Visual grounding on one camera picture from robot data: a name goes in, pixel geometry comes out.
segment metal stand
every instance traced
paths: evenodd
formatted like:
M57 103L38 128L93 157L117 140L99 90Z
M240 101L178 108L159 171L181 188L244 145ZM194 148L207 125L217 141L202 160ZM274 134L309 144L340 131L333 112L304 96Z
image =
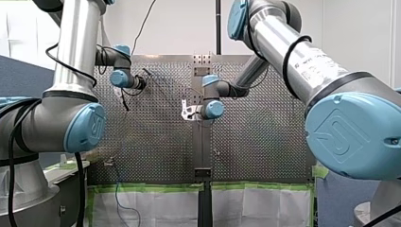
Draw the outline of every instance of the metal stand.
M202 78L211 73L211 56L195 55L193 64L191 104L201 101ZM192 125L192 138L194 142L194 170L195 181L203 183L203 191L198 198L198 226L212 227L212 168L210 162L210 124L206 121L195 121Z
M401 181L381 182L371 202L364 202L354 209L355 227L361 227L385 212L393 209L401 201ZM377 227L395 227L401 225L401 214L395 214Z

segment blue end cap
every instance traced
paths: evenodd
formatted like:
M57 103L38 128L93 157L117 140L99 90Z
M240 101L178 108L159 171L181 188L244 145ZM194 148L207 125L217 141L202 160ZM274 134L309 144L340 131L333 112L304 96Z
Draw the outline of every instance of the blue end cap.
M214 83L214 82L217 82L217 81L219 81L218 75L214 75L214 74L213 74L213 75L204 76L204 77L202 78L201 83L202 83L202 86L205 87L205 86L207 86L207 85L209 85L209 84L212 84L212 83Z
M327 96L309 112L307 143L342 176L393 180L401 176L401 108L378 96Z
M10 97L0 97L0 109L17 101L27 99L29 97L25 96L10 96Z
M115 3L115 0L104 0L107 5L112 5Z
M128 78L128 75L124 73L122 70L114 70L112 74L110 75L110 82L112 83L113 86L119 87L119 88L127 88L130 86L130 80Z
M205 114L209 119L216 119L224 114L224 105L222 102L213 100L209 102L205 109Z
M235 0L231 6L227 30L230 39L239 40L244 30L247 15L247 1Z
M118 44L118 45L114 46L114 49L116 49L120 52L123 52L124 54L126 54L128 56L131 54L130 47L127 45Z
M64 149L69 153L95 148L103 136L106 117L98 103L84 106L73 118L64 135Z

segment cable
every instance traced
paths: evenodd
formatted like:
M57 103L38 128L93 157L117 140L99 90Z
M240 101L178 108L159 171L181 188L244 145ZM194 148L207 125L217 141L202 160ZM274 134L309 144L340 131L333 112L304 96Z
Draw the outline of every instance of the cable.
M82 76L84 76L84 77L86 77L86 78L88 78L88 79L91 79L91 80L94 82L92 86L95 87L95 86L97 85L97 80L96 80L94 77L92 77L91 75L89 75L89 74L87 74L87 73L85 73L85 72L79 71L78 69L74 68L73 66L70 66L70 65L68 65L68 64L66 64L66 63L64 63L64 62L62 62L62 61L60 61L60 60L58 60L56 57L54 57L53 55L50 54L50 50L56 48L58 45L59 45L59 44L54 44L54 45L48 47L48 48L46 49L46 51L45 51L45 52L46 52L46 55L47 55L50 59L52 59L53 61L57 62L58 64L60 64L60 65L62 65L62 66L64 66L65 68L67 68L67 69L73 71L74 73L81 74Z
M11 227L17 227L17 223L15 221L14 216L14 187L15 187L15 165L14 165L14 140L15 140L15 132L17 132L21 128L21 124L27 117L27 115L42 101L36 99L30 106L26 109L26 111L21 115L18 121L15 123L14 128L9 135L9 224ZM10 109L7 109L6 112L11 110L15 110L16 106L21 105L22 102L14 103L10 106Z
M151 9L153 8L153 5L154 5L155 3L156 3L156 0L153 0L153 2L150 4L150 7L149 7L149 9L148 9L147 16L145 17L144 22L143 22L142 25L141 25L141 29L139 30L139 33L138 33L138 35L136 36L135 41L133 42L133 48L132 48L131 55L133 55L133 52L135 51L136 42L138 41L139 37L140 37L141 34L142 34L142 30L144 29L145 23L147 22L148 17L149 17L150 12L151 12Z
M374 220L372 220L371 222L367 223L363 227L373 227L373 226L377 225L378 223L380 223L381 221L383 221L399 212L401 212L401 205L394 207L393 209L389 210L388 212L384 213L383 215L381 215L381 216L375 218Z
M265 57L263 57L262 55L259 54L259 52L256 50L256 47L254 46L253 43L253 38L252 38L252 34L251 34L251 15L250 15L250 1L247 0L247 11L246 11L246 17L247 17L247 32L248 32L248 39L250 41L250 45L251 48L254 52L254 54L259 57L261 60L266 61Z
M132 61L131 61L131 56L128 55L128 54L126 54L126 53L124 53L124 52L121 52L121 51L119 51L119 50L117 50L117 49L115 49L115 48L109 47L109 46L104 46L104 45L100 45L100 44L97 44L97 46L99 46L99 47L102 49L102 51L104 51L104 52L106 53L106 57L107 57L107 58L108 58L108 54L107 54L106 49L110 49L110 50L112 50L112 51L114 51L114 52L117 52L118 54L120 54L121 56L123 56L127 61L129 61L130 63L132 63Z
M126 99L125 99L125 97L124 97L124 93L123 93L123 89L122 89L122 88L121 88L121 98L123 99L123 106L124 106L124 108L126 109L127 112L129 112L129 111L130 111L130 108L129 108L128 105L127 105L127 101L126 101Z
M115 166L115 163L114 163L113 166L114 166L115 174L117 175L117 182L116 182L115 192L114 192L115 201L117 202L117 214L120 217L120 219L124 222L124 224L126 226L128 226L127 222L121 217L120 212L119 212L119 208L124 209L124 210L132 210L132 211L134 211L136 213L136 215L138 216L138 227L141 227L142 217L141 217L141 214L139 213L139 211L137 209L134 209L134 208L131 208L131 207L123 206L120 203L120 200L118 198L118 188L119 188L119 185L121 184L121 177L120 177L120 173L119 173L119 171L117 169L117 166Z
M128 93L124 88L121 88L121 90L122 90L123 93L125 93L127 96L139 96L139 95L141 95L141 94L144 92L145 88L142 89L142 90L140 90L140 91L139 91L138 93L136 93L136 94L130 94L130 93Z
M223 80L223 81L224 81L224 82L228 82L229 85L231 85L231 86L233 86L234 88L237 88L237 89L242 89L242 90L248 90L248 89L249 89L249 90L251 90L251 89L253 89L253 88L259 86L260 84L262 84L263 81L265 81L266 78L268 77L268 73L269 73L269 67L266 69L266 73L265 73L265 75L263 76L262 80L260 80L258 83L256 83L254 86L251 86L251 87L241 87L241 86L233 85L233 83L230 83L230 82L228 82L227 80Z
M100 68L101 65L97 66L97 71L99 71L100 75L104 75L106 73L106 70L107 70L109 56L108 56L107 51L105 50L105 48L103 48L103 46L101 46L99 44L97 46L100 46L100 49L101 49L100 60L101 60L102 65L104 66L103 72L101 71L101 68Z
M85 219L85 173L83 170L82 159L80 153L75 153L78 166L79 175L79 212L77 218L77 227L83 227L83 220Z
M289 84L289 80L288 80L288 62L289 62L289 57L291 56L292 51L294 51L295 47L297 47L297 44L304 42L304 41L309 41L312 43L312 38L310 38L310 36L301 36L300 38L298 38L293 44L291 44L288 48L288 51L284 57L283 60L283 80L284 83L286 84L286 87L288 89L288 91L297 99L298 96L297 94L294 92L294 90L291 87L291 84Z

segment metal post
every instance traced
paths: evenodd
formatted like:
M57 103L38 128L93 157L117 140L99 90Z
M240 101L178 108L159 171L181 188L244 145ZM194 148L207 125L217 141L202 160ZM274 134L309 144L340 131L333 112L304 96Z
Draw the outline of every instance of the metal post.
M221 0L216 0L216 54L221 55Z
M211 72L211 56L194 56L194 69L192 78L193 96L199 97L202 92L202 78ZM192 137L194 142L194 170L195 181L203 183L204 190L200 191L198 198L198 226L213 227L212 214L212 169L210 162L210 126L203 121L195 121L192 125Z
M59 61L89 75L94 73L98 22L105 10L103 1L64 1ZM73 92L95 96L92 86L90 79L57 64L53 86L46 92Z

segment pegboard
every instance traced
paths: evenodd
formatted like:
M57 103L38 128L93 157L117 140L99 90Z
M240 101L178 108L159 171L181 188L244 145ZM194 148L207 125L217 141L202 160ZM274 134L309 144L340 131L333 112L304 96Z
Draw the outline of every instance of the pegboard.
M213 56L212 70L233 79L248 58ZM132 57L131 72L145 77L148 86L138 96L125 95L128 113L109 82L113 69L104 75L96 70L95 92L106 109L107 125L90 155L89 184L195 181L193 124L181 117L181 99L193 95L188 89L193 64L192 56ZM290 97L277 73L269 71L249 96L223 101L225 115L211 128L213 181L306 183L311 178L314 159L305 143L305 107ZM105 166L110 157L115 165Z
M233 80L248 59L213 56L213 72ZM247 97L223 102L226 112L211 136L214 181L311 181L315 159L305 140L305 106L272 67Z
M113 69L104 75L96 69L95 92L107 123L101 144L90 155L88 182L192 183L192 126L181 117L181 99L191 86L192 56L135 56L132 62L131 73L144 77L147 87L138 96L125 95L129 112L113 92ZM110 157L115 165L105 166Z

